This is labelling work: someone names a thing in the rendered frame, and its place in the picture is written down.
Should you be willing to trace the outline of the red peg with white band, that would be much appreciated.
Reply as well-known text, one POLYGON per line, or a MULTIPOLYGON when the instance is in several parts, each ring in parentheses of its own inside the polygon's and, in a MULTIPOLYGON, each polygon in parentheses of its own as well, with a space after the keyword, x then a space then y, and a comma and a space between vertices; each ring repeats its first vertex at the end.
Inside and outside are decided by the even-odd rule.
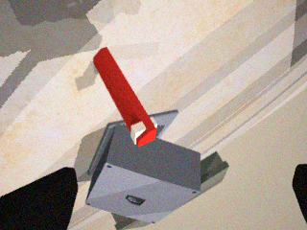
POLYGON ((111 99, 118 107, 120 115, 130 130, 130 137, 135 145, 142 146, 156 137, 157 122, 154 116, 150 118, 141 101, 138 100, 130 82, 120 72, 116 60, 107 46, 100 49, 93 58, 97 72, 103 78, 105 87, 110 93, 111 99))

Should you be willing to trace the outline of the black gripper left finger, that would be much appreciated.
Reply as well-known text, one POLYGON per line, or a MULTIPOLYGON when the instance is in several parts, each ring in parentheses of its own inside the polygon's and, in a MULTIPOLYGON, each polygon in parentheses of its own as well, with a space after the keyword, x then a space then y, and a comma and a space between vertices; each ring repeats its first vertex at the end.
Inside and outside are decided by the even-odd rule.
POLYGON ((62 168, 0 196, 0 230, 66 230, 76 202, 74 168, 62 168))

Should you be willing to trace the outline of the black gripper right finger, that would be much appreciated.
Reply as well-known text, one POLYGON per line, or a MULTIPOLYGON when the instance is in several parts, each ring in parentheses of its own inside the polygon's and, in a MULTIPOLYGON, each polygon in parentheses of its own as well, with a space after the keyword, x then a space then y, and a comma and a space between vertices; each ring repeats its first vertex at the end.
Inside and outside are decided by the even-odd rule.
POLYGON ((292 185, 300 211, 307 223, 307 164, 295 166, 292 185))

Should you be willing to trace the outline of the grey metal panel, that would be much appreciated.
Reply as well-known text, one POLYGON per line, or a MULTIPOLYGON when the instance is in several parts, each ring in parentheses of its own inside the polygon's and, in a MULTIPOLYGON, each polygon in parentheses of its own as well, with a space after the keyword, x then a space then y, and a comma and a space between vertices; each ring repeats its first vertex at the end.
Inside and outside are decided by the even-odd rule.
POLYGON ((156 137, 135 145, 124 120, 107 123, 93 154, 84 204, 100 210, 157 223, 201 191, 201 153, 160 139, 179 114, 149 115, 157 122, 156 137))

